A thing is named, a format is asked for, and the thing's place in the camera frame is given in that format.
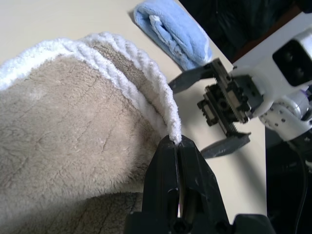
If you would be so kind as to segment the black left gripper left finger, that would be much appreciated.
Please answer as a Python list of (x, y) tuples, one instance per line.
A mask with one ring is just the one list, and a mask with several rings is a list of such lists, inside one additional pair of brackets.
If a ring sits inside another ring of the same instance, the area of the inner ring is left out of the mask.
[(144, 179), (144, 212), (177, 212), (179, 179), (176, 145), (164, 137), (148, 166)]

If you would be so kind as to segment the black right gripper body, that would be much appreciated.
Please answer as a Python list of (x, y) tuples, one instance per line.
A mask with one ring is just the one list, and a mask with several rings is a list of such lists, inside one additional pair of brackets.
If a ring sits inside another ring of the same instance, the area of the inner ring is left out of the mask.
[(204, 78), (214, 78), (216, 84), (205, 88), (204, 99), (197, 103), (209, 126), (219, 124), (227, 136), (239, 136), (235, 122), (247, 123), (254, 118), (255, 110), (262, 104), (252, 77), (227, 73), (221, 60), (214, 59), (204, 66), (208, 69)]

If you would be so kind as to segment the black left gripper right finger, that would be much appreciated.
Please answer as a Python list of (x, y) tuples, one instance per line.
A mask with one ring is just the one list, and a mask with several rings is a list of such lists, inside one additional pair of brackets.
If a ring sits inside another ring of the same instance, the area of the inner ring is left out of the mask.
[(179, 144), (179, 176), (186, 221), (194, 222), (199, 215), (208, 222), (229, 221), (215, 174), (195, 143), (185, 136)]

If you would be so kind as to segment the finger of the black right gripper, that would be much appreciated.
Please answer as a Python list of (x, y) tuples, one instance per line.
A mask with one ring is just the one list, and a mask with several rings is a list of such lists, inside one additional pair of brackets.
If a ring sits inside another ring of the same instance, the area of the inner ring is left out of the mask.
[(174, 93), (180, 93), (187, 90), (201, 79), (213, 78), (214, 76), (214, 68), (207, 64), (202, 67), (182, 72), (175, 79), (170, 81), (168, 85)]
[(236, 133), (201, 150), (204, 158), (215, 158), (234, 153), (250, 142), (251, 133)]

